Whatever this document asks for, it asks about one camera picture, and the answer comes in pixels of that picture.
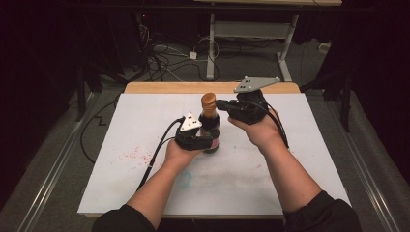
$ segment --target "desk leg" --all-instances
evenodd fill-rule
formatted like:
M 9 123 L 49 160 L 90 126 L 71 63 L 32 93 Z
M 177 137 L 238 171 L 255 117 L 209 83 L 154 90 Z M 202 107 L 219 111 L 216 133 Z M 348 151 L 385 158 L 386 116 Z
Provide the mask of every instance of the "desk leg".
M 215 14 L 211 14 L 210 28 L 209 28 L 209 51 L 208 51 L 208 64 L 206 68 L 206 79 L 214 79 L 214 62 L 215 62 L 215 51 L 214 51 L 214 38 L 215 38 Z
M 289 70 L 287 69 L 285 58 L 286 58 L 287 50 L 289 49 L 289 46 L 292 43 L 293 33 L 295 32 L 296 23 L 298 22 L 298 18 L 299 18 L 298 15 L 294 15 L 292 17 L 292 22 L 289 25 L 289 29 L 287 30 L 286 38 L 284 41 L 283 51 L 278 52 L 278 62 L 279 62 L 280 70 L 282 72 L 283 81 L 292 81 Z

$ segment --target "white triangular marker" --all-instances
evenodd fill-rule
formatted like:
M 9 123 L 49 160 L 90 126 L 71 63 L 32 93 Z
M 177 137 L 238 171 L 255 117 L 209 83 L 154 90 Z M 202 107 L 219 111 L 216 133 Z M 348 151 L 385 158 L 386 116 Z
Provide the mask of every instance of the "white triangular marker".
M 200 128 L 202 126 L 201 122 L 193 116 L 192 113 L 188 113 L 185 117 L 184 123 L 181 126 L 181 131 L 189 131 L 192 129 Z

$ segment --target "table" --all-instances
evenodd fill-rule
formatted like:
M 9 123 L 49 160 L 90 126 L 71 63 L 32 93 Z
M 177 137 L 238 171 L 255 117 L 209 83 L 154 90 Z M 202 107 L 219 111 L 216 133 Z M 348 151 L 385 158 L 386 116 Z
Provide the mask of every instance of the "table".
M 195 0 L 200 2 L 233 3 L 233 4 L 264 4 L 264 5 L 315 5 L 318 7 L 340 6 L 341 0 Z M 290 72 L 286 65 L 286 54 L 292 42 L 293 33 L 296 29 L 298 15 L 293 15 L 289 23 L 268 22 L 244 22 L 244 21 L 220 21 L 215 20 L 215 14 L 211 14 L 209 32 L 209 55 L 206 78 L 214 79 L 214 63 L 216 56 L 214 51 L 215 37 L 230 38 L 261 38 L 261 39 L 284 39 L 282 52 L 277 53 L 278 64 L 282 73 L 283 81 L 292 81 Z
M 78 212 L 95 217 L 124 204 L 135 192 L 170 122 L 182 113 L 200 111 L 200 98 L 206 92 L 215 92 L 219 99 L 235 98 L 232 92 L 237 84 L 130 83 L 117 104 Z M 291 153 L 330 195 L 349 202 L 305 95 L 294 83 L 281 82 L 262 90 L 281 116 Z M 199 155 L 181 173 L 164 217 L 282 218 L 265 160 L 245 133 L 227 122 L 226 112 L 219 114 L 219 149 L 211 156 Z M 161 149 L 151 175 L 163 157 Z

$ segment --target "gray floor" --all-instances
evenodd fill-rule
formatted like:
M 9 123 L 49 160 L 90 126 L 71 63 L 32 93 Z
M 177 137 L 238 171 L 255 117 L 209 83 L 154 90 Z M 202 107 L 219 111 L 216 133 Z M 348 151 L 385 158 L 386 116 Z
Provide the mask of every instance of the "gray floor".
M 190 52 L 177 44 L 171 46 L 184 54 Z M 317 51 L 318 46 L 317 41 L 291 45 L 286 62 L 293 81 L 298 85 L 316 77 L 325 58 L 324 54 Z M 281 42 L 273 42 L 266 48 L 244 50 L 233 58 L 223 58 L 235 52 L 228 52 L 228 49 L 221 47 L 220 58 L 217 58 L 219 81 L 240 80 L 245 75 L 281 77 L 278 62 L 273 55 L 280 48 Z M 184 59 L 167 57 L 172 63 Z M 204 77 L 206 64 L 195 64 Z M 127 69 L 127 75 L 132 73 L 131 68 Z M 163 80 L 200 81 L 196 66 L 185 66 L 172 73 L 168 72 Z M 145 75 L 139 81 L 148 79 L 149 76 Z M 112 84 L 106 77 L 103 80 L 102 93 L 90 95 L 84 122 L 123 91 L 122 87 Z M 323 101 L 321 91 L 318 90 L 308 91 L 307 99 L 364 231 L 406 231 L 410 227 L 409 186 L 378 140 L 355 95 L 352 96 L 350 133 L 344 132 L 338 122 L 339 102 Z M 112 105 L 103 110 L 99 114 L 102 120 L 93 120 L 84 133 L 84 146 L 92 159 L 97 157 L 103 144 L 113 112 Z M 28 231 L 90 230 L 94 219 L 80 216 L 76 211 L 93 164 L 84 157 L 79 145 L 79 133 L 84 122 L 77 123 L 75 117 L 73 96 L 73 107 L 50 130 L 48 138 L 0 213 L 0 231 L 16 231 L 23 221 L 22 228 L 28 228 Z M 49 188 L 42 188 L 44 181 L 51 184 Z M 45 193 L 43 200 L 36 199 L 39 192 Z M 37 213 L 25 218 L 30 209 L 31 213 Z

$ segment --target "dark background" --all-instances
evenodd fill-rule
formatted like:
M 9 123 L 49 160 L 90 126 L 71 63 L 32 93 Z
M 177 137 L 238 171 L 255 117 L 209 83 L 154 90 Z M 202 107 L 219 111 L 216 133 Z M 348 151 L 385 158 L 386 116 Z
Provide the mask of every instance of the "dark background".
M 132 32 L 129 14 L 93 12 L 84 16 L 81 11 L 63 9 L 58 4 L 52 0 L 0 3 L 0 207 L 47 131 L 70 106 L 77 69 L 94 62 L 121 73 L 140 58 L 126 52 L 138 50 L 138 37 Z M 368 119 L 409 182 L 409 4 L 363 0 L 343 1 L 343 5 L 375 6 L 375 14 L 303 15 L 294 41 L 333 41 L 317 79 L 335 69 L 352 75 L 353 90 Z M 206 14 L 192 14 L 188 21 L 185 14 L 148 16 L 147 23 L 172 40 L 195 43 L 199 36 L 208 33 Z M 258 19 L 272 20 L 268 16 Z M 87 73 L 87 81 L 95 81 L 97 73 Z M 345 75 L 341 74 L 315 88 L 332 89 L 337 98 L 344 80 Z

